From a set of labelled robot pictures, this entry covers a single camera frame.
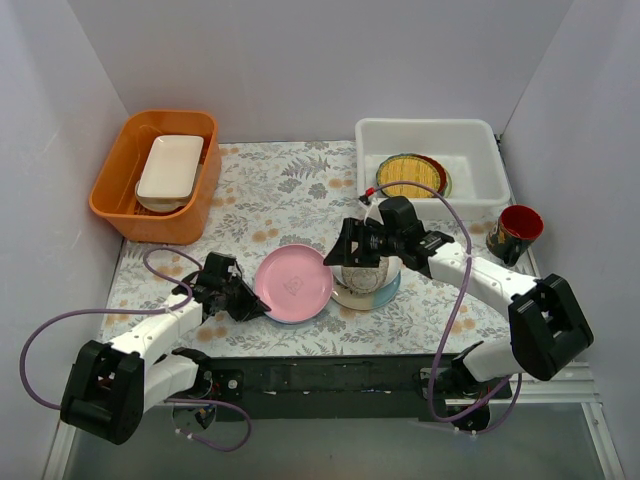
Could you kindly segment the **white fluted plate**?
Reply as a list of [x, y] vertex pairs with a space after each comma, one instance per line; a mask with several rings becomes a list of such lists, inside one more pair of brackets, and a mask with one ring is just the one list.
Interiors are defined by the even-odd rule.
[[[401, 261], [400, 261], [400, 259], [398, 257], [385, 257], [385, 258], [389, 259], [389, 272], [388, 272], [388, 276], [387, 276], [387, 282], [386, 282], [386, 284], [384, 286], [388, 285], [396, 277], [396, 275], [401, 270]], [[332, 273], [334, 275], [334, 278], [337, 279], [340, 283], [341, 283], [342, 278], [341, 278], [339, 269], [341, 267], [342, 266], [331, 266], [330, 267], [330, 269], [331, 269], [331, 271], [332, 271]]]

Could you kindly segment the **light blue plate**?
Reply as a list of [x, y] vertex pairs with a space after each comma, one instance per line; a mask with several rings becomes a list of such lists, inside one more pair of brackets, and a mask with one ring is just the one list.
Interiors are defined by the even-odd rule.
[[272, 312], [267, 312], [267, 313], [265, 313], [265, 315], [269, 319], [271, 319], [271, 320], [273, 320], [273, 321], [275, 321], [275, 322], [277, 322], [279, 324], [283, 324], [283, 325], [301, 325], [301, 324], [304, 324], [305, 322], [310, 320], [310, 318], [305, 318], [305, 319], [301, 319], [301, 320], [300, 319], [284, 320], [284, 319], [276, 317], [275, 315], [272, 314]]

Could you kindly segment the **pink plate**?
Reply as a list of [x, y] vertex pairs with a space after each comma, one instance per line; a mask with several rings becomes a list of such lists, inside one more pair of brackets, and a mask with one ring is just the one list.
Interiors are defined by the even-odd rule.
[[284, 320], [313, 318], [328, 304], [333, 274], [316, 249], [302, 244], [277, 248], [259, 265], [254, 292]]

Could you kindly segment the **cream and green plate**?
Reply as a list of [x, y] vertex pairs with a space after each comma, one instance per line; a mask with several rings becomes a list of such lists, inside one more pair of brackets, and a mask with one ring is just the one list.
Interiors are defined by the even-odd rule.
[[449, 172], [449, 170], [447, 168], [445, 168], [445, 173], [446, 173], [446, 185], [445, 188], [443, 190], [443, 196], [445, 198], [449, 198], [451, 196], [452, 190], [453, 190], [453, 180], [452, 180], [452, 176]]

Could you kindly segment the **red brown round plate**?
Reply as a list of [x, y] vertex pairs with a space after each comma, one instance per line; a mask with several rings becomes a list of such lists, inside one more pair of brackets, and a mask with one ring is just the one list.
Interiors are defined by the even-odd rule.
[[442, 194], [447, 186], [446, 170], [438, 161], [430, 157], [422, 156], [422, 159], [435, 170], [436, 180], [434, 182], [434, 189], [437, 193]]

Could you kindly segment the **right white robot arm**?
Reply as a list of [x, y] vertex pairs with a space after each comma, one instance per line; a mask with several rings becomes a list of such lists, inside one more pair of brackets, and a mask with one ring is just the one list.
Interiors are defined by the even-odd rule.
[[471, 256], [453, 237], [425, 229], [404, 197], [383, 201], [379, 211], [380, 221], [344, 219], [325, 265], [374, 268], [384, 257], [397, 257], [408, 269], [482, 301], [509, 323], [505, 338], [460, 352], [436, 375], [438, 390], [471, 398], [490, 381], [515, 374], [548, 381], [592, 345], [592, 330], [564, 278], [539, 279]]

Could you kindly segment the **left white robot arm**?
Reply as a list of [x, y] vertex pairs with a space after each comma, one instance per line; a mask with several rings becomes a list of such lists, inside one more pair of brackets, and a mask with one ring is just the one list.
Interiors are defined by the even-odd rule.
[[196, 271], [173, 282], [161, 307], [127, 332], [78, 352], [60, 405], [61, 420], [113, 444], [127, 441], [149, 409], [166, 401], [195, 407], [202, 425], [218, 409], [246, 418], [232, 404], [228, 378], [206, 354], [174, 344], [219, 312], [245, 322], [269, 306], [245, 282], [237, 260], [210, 253]]

